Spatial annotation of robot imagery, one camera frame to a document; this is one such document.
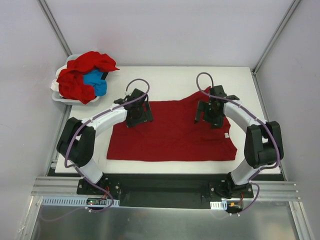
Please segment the dark red t shirt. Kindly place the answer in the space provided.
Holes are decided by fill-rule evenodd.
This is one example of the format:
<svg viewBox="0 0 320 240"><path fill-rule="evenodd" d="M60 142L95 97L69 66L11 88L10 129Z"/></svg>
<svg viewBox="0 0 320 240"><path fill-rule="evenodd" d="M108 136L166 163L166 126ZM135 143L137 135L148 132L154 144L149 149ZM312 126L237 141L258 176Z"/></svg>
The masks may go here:
<svg viewBox="0 0 320 240"><path fill-rule="evenodd" d="M221 128L203 120L195 123L199 101L209 97L197 91L182 100L151 101L153 121L134 127L114 125L106 157L144 162L225 162L236 158L237 148L228 136L231 124Z"/></svg>

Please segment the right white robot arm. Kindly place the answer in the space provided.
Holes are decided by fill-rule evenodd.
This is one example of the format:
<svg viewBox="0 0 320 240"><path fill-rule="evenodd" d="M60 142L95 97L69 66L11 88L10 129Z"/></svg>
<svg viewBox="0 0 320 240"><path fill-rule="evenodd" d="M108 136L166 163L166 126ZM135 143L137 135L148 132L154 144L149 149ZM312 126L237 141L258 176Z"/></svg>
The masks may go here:
<svg viewBox="0 0 320 240"><path fill-rule="evenodd" d="M199 101L195 122L203 120L213 129L223 127L225 118L232 119L244 132L244 160L214 191L230 199L237 197L262 170L277 167L284 157L280 124L261 120L242 105L235 95L227 95L221 85L204 92L208 101Z"/></svg>

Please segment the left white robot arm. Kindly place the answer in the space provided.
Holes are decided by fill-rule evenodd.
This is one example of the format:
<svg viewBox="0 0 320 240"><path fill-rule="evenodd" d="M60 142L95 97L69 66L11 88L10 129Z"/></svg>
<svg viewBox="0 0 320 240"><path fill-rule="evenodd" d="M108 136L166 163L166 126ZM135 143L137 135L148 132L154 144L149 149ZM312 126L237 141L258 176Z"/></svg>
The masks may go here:
<svg viewBox="0 0 320 240"><path fill-rule="evenodd" d="M71 117L65 123L56 150L67 168L75 168L89 182L88 188L96 195L103 193L106 182L103 172L93 159L96 138L116 124L126 123L128 128L151 122L153 115L147 93L134 89L125 98L119 98L106 110L84 119Z"/></svg>

